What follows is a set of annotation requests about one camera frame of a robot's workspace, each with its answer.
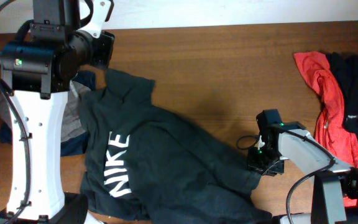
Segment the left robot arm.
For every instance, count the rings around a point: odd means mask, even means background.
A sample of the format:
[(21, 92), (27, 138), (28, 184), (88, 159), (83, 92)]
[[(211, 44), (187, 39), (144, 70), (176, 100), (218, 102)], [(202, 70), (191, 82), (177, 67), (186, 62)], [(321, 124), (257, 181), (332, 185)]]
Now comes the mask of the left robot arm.
[(70, 82), (83, 65), (106, 70), (114, 36), (102, 26), (112, 0), (34, 1), (34, 16), (0, 50), (0, 91), (12, 123), (12, 187), (0, 223), (84, 223), (96, 219), (83, 194), (62, 189), (61, 132)]

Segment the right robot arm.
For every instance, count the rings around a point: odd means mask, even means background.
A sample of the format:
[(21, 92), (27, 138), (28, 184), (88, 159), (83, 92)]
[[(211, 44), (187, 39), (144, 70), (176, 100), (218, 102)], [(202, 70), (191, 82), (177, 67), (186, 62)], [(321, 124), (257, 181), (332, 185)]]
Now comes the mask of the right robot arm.
[[(287, 194), (286, 213), (269, 223), (358, 223), (358, 168), (325, 149), (301, 123), (284, 123), (276, 109), (263, 110), (256, 121), (259, 135), (248, 150), (249, 169), (275, 176), (292, 161), (304, 174)], [(311, 212), (293, 214), (291, 196), (307, 180), (313, 184)]]

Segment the dark green Nike t-shirt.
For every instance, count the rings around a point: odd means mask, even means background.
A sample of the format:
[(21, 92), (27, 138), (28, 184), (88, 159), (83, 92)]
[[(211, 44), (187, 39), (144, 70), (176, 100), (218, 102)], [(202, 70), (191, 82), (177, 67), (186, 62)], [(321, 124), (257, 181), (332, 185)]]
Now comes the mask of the dark green Nike t-shirt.
[(87, 93), (88, 134), (80, 185), (88, 208), (153, 223), (259, 223), (251, 200), (260, 175), (246, 157), (188, 120), (152, 104), (155, 82), (110, 69)]

